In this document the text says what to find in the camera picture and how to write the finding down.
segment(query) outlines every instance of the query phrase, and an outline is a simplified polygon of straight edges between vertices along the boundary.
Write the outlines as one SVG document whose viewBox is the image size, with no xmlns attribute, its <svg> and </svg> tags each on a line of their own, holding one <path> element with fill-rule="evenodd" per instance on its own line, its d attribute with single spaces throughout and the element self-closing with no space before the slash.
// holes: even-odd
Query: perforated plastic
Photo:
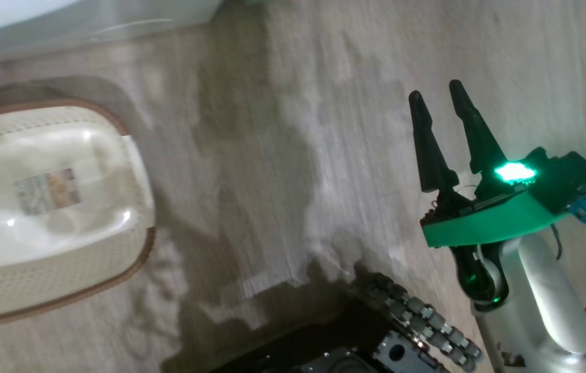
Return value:
<svg viewBox="0 0 586 373">
<path fill-rule="evenodd" d="M 109 133 L 110 141 L 114 142 L 112 147 L 120 149 L 126 167 L 134 170 L 116 126 L 105 116 L 86 108 L 65 106 L 1 114 L 0 144 L 5 136 L 28 138 L 35 132 L 75 127 Z M 131 206 L 130 218 L 134 219 L 129 229 L 60 255 L 0 267 L 0 314 L 84 290 L 121 274 L 134 264 L 144 250 L 152 206 L 146 206 L 144 193 L 149 191 L 137 183 L 134 172 L 123 174 L 120 193 Z"/>
</svg>

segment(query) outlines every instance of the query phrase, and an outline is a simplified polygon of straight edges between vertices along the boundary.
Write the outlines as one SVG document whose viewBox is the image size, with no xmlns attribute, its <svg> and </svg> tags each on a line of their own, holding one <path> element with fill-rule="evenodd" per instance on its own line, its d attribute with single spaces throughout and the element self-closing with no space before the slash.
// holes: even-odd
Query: mounting hole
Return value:
<svg viewBox="0 0 586 373">
<path fill-rule="evenodd" d="M 391 361 L 399 361 L 404 358 L 406 354 L 406 349 L 402 345 L 394 345 L 390 349 L 390 360 Z"/>
</svg>

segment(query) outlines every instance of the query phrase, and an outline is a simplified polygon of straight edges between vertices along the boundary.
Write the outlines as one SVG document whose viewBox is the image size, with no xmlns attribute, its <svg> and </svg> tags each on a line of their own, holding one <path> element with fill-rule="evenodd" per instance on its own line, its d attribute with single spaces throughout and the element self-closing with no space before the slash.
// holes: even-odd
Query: floor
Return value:
<svg viewBox="0 0 586 373">
<path fill-rule="evenodd" d="M 449 250 L 426 248 L 418 224 L 434 196 L 419 191 L 409 92 L 462 184 L 478 180 L 453 78 L 511 159 L 586 157 L 580 0 L 230 5 L 203 26 L 0 64 L 0 104 L 74 96 L 124 120 L 159 230 L 130 281 L 1 325 L 0 372 L 206 371 L 338 309 L 355 265 L 481 343 Z M 559 229 L 586 303 L 586 227 Z"/>
</svg>

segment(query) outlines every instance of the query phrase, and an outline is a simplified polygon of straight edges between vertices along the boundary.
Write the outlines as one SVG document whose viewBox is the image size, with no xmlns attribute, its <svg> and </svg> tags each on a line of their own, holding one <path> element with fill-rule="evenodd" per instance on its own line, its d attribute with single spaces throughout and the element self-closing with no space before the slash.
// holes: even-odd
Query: metal track link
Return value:
<svg viewBox="0 0 586 373">
<path fill-rule="evenodd" d="M 412 297 L 406 289 L 383 274 L 376 274 L 366 294 L 411 330 L 422 342 L 436 347 L 464 371 L 474 371 L 482 360 L 482 350 L 454 326 L 447 324 L 435 308 Z"/>
</svg>

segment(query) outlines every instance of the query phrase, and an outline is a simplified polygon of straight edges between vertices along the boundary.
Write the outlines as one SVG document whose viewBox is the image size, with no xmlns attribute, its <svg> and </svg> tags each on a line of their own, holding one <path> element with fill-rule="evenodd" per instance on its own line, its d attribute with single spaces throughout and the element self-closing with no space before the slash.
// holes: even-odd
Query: green bracket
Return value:
<svg viewBox="0 0 586 373">
<path fill-rule="evenodd" d="M 562 220 L 553 215 L 528 192 L 505 203 L 461 218 L 422 227 L 429 247 L 465 246 L 504 241 L 530 234 Z"/>
</svg>

